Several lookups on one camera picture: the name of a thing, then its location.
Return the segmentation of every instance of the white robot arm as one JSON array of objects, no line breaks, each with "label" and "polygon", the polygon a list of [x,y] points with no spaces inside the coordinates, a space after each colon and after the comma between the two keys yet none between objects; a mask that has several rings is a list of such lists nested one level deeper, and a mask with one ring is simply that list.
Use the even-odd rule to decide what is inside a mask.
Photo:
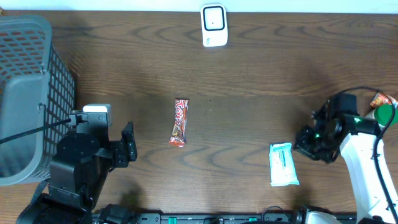
[{"label": "white robot arm", "polygon": [[[356,97],[348,94],[332,97],[314,113],[314,119],[314,128],[306,126],[297,134],[294,149],[326,163],[334,162],[338,155],[342,155],[353,185],[357,222],[397,222],[395,205],[398,195],[387,168],[381,140],[386,130],[380,130],[376,120],[360,117]],[[307,212],[305,223],[339,222],[333,215],[315,210]]]},{"label": "white robot arm", "polygon": [[[373,144],[376,136],[358,133],[348,134],[340,145],[340,153],[346,161],[356,201],[357,220],[363,218],[381,217],[384,222],[394,223],[394,217],[387,203],[373,161]],[[377,153],[380,170],[391,200],[398,202],[384,157],[384,143],[379,141]]]}]

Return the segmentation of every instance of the white wall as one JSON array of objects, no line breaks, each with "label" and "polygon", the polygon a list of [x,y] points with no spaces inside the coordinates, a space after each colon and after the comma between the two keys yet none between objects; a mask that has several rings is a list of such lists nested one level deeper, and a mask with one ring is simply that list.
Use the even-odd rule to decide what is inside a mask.
[{"label": "white wall", "polygon": [[[209,0],[4,0],[3,9],[193,11]],[[398,0],[220,0],[229,12],[398,13]]]}]

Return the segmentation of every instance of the green object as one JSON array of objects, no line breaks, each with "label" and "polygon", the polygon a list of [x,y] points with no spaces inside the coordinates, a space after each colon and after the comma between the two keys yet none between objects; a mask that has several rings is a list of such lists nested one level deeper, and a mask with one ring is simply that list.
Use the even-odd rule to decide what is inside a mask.
[{"label": "green object", "polygon": [[169,218],[169,224],[177,224],[177,218]]},{"label": "green object", "polygon": [[354,121],[355,121],[355,123],[358,123],[358,122],[360,122],[362,120],[361,120],[361,118],[354,118]]},{"label": "green object", "polygon": [[[396,110],[396,115],[392,120],[391,126],[398,122],[398,111]],[[379,124],[385,126],[387,122],[390,120],[392,115],[392,106],[391,105],[381,105],[374,111],[374,118],[379,122]]]}]

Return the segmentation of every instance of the candy bar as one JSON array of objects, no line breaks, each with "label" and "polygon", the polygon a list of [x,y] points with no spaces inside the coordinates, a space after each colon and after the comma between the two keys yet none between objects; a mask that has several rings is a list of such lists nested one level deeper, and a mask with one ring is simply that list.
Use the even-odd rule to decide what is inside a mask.
[{"label": "candy bar", "polygon": [[189,100],[175,99],[175,121],[169,145],[184,147],[185,125],[187,124],[187,111]]}]

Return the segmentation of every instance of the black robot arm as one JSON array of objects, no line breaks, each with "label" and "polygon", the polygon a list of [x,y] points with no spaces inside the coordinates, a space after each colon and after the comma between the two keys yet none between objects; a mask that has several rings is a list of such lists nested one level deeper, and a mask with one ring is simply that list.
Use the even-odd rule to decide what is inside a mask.
[{"label": "black robot arm", "polygon": [[346,93],[331,97],[313,113],[313,119],[314,127],[306,125],[297,133],[294,149],[314,161],[334,162],[348,133],[377,136],[381,132],[377,121],[359,116],[356,96]]},{"label": "black robot arm", "polygon": [[57,144],[50,163],[49,194],[42,193],[17,223],[93,223],[91,210],[109,172],[137,159],[132,122],[120,141],[109,141],[108,114],[70,115],[72,130]]}]

